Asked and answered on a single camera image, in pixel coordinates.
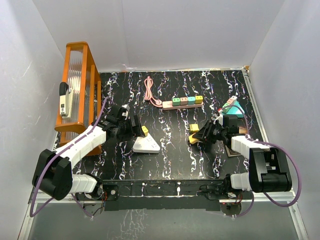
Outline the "yellow plug adapter one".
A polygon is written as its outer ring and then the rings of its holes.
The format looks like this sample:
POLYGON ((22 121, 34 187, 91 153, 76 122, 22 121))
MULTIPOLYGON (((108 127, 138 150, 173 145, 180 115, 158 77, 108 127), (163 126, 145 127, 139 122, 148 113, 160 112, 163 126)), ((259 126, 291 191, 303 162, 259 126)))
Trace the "yellow plug adapter one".
POLYGON ((196 123, 190 124, 189 125, 189 132, 190 133, 197 133, 199 131, 199 126, 196 123))

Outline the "yellow plug adapter three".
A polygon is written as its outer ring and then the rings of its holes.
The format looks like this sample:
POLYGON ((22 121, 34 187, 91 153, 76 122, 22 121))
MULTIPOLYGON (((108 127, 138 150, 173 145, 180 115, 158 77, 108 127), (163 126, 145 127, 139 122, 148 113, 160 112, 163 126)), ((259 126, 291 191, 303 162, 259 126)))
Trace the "yellow plug adapter three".
POLYGON ((147 127, 143 125, 141 129, 142 129, 143 135, 147 137, 149 133, 149 130, 147 129, 147 127))

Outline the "yellow plug adapter two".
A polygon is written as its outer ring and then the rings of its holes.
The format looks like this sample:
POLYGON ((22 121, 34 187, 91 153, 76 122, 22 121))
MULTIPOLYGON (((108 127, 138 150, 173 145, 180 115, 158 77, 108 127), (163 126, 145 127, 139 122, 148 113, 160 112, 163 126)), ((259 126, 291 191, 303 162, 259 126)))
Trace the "yellow plug adapter two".
POLYGON ((194 145, 196 143, 199 143, 201 142, 201 140, 195 138, 195 133, 191 134, 188 136, 188 142, 191 144, 191 145, 194 145))

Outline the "white triangular power strip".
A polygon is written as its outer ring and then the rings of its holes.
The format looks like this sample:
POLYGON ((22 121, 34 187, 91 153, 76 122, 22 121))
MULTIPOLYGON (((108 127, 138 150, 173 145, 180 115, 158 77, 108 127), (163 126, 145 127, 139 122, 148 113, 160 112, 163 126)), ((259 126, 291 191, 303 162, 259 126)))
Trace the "white triangular power strip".
POLYGON ((134 153, 158 154, 161 150, 155 139, 148 134, 136 138, 132 150, 134 153))

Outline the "yellow plug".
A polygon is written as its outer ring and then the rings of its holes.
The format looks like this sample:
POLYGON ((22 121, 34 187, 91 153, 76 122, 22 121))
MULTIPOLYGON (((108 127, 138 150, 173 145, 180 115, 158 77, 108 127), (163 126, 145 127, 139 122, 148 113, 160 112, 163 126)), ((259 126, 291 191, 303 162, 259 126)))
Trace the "yellow plug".
POLYGON ((202 103, 203 103, 203 96, 202 95, 195 96, 195 104, 201 105, 202 103))

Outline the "blue plug adapter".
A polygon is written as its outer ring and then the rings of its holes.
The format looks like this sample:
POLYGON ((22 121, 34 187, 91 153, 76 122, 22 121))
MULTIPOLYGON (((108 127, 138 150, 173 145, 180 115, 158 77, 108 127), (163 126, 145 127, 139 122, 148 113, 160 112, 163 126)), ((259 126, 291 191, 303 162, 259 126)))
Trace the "blue plug adapter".
POLYGON ((187 104, 188 104, 189 106, 194 105, 194 104, 195 104, 195 101, 196 101, 196 98, 195 98, 194 96, 189 96, 189 97, 187 98, 187 104))

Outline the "pink power strip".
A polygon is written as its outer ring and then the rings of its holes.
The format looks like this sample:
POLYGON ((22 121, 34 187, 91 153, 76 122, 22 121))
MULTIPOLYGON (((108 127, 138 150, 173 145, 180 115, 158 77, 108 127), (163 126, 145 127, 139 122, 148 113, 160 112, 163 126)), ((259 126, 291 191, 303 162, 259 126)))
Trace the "pink power strip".
POLYGON ((177 105, 173 106, 172 101, 163 101, 162 108, 163 110, 177 110, 177 109, 191 109, 191 108, 201 108, 204 105, 202 102, 201 104, 192 104, 192 105, 177 105))

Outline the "green plug adapter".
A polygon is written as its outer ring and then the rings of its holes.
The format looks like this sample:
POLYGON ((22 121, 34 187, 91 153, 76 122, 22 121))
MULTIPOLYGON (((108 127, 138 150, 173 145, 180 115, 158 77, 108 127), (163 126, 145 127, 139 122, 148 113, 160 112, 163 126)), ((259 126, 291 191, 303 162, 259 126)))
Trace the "green plug adapter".
POLYGON ((180 106, 181 105, 181 99, 179 97, 175 97, 172 99, 172 106, 176 107, 176 106, 180 106))

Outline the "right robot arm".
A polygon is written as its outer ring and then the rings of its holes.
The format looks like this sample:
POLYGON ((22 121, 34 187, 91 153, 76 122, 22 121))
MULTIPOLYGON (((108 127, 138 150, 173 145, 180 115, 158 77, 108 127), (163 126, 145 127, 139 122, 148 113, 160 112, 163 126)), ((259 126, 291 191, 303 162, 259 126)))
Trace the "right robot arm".
POLYGON ((192 137, 203 143, 223 142, 228 149, 248 160, 248 172, 228 174, 223 180, 223 194, 233 199, 241 191, 255 193, 288 192, 292 178, 283 150, 250 140, 240 133, 239 118, 233 114, 209 120, 192 137))

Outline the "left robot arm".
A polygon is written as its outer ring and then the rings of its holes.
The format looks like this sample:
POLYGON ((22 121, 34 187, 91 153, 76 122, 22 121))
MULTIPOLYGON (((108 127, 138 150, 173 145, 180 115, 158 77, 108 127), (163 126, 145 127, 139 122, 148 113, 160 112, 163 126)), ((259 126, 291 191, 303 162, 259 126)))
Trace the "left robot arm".
POLYGON ((97 177, 89 173, 74 174, 74 167, 92 150, 110 139, 126 142, 142 136, 140 118, 130 116, 129 108, 112 105, 107 114, 101 115, 83 133, 56 150, 43 150, 38 158, 32 185, 55 200, 68 194, 86 193, 97 200, 103 187, 97 177))

